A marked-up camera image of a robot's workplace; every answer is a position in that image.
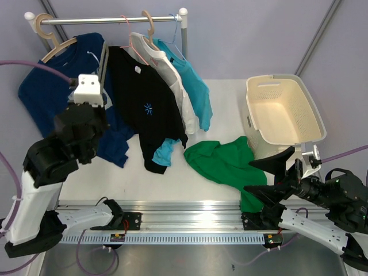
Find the green t shirt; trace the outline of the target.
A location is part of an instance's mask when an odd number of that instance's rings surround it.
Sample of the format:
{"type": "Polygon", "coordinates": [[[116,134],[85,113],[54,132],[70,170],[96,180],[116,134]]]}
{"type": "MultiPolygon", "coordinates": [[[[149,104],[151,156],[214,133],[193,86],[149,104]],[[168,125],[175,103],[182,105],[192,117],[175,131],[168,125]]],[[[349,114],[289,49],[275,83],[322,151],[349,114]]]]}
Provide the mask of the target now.
{"type": "Polygon", "coordinates": [[[189,166],[206,179],[240,191],[242,212],[262,210],[263,204],[244,190],[245,186],[267,185],[265,173],[249,165],[255,158],[246,136],[226,144],[201,141],[186,149],[184,157],[189,166]]]}

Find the grey plastic hanger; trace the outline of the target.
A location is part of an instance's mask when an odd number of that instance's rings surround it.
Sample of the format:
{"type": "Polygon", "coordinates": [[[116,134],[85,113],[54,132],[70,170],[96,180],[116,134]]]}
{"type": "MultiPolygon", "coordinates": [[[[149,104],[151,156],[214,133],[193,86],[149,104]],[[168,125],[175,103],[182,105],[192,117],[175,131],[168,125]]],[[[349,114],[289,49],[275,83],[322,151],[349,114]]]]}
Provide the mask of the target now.
{"type": "Polygon", "coordinates": [[[103,89],[104,84],[105,84],[106,70],[107,70],[108,57],[109,57],[108,45],[105,42],[103,43],[100,59],[97,59],[97,56],[91,51],[87,51],[87,53],[89,55],[92,55],[94,59],[98,61],[97,76],[98,76],[98,80],[100,82],[101,88],[103,89]]]}

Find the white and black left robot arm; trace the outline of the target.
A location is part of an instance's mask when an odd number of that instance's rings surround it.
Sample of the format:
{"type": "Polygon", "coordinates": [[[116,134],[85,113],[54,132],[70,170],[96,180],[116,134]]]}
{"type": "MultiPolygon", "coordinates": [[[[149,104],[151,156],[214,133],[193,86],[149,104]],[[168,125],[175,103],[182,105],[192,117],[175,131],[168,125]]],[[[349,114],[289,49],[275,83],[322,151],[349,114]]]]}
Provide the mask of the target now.
{"type": "Polygon", "coordinates": [[[72,230],[115,230],[122,226],[124,211],[115,200],[71,214],[47,209],[67,177],[96,156],[108,122],[104,107],[71,103],[55,117],[54,126],[49,136],[28,149],[22,195],[14,203],[17,214],[3,220],[11,223],[5,231],[5,251],[10,258],[48,251],[72,230]]]}

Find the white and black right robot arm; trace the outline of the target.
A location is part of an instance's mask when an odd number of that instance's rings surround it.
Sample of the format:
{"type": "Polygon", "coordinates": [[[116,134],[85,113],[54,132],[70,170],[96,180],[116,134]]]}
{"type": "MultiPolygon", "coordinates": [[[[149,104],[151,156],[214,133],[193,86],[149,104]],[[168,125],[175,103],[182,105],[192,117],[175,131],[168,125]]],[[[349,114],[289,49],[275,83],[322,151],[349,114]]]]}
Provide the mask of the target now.
{"type": "Polygon", "coordinates": [[[326,246],[345,264],[367,271],[367,186],[350,170],[342,168],[336,168],[339,176],[333,177],[330,171],[324,181],[308,174],[307,167],[319,169],[328,161],[320,159],[316,146],[311,152],[303,152],[302,157],[287,168],[286,162],[294,153],[295,147],[290,146],[274,156],[249,163],[272,174],[274,184],[243,188],[263,204],[259,212],[243,212],[243,227],[295,231],[326,246]],[[290,196],[326,209],[326,218],[336,228],[325,227],[287,208],[281,202],[290,196]]]}

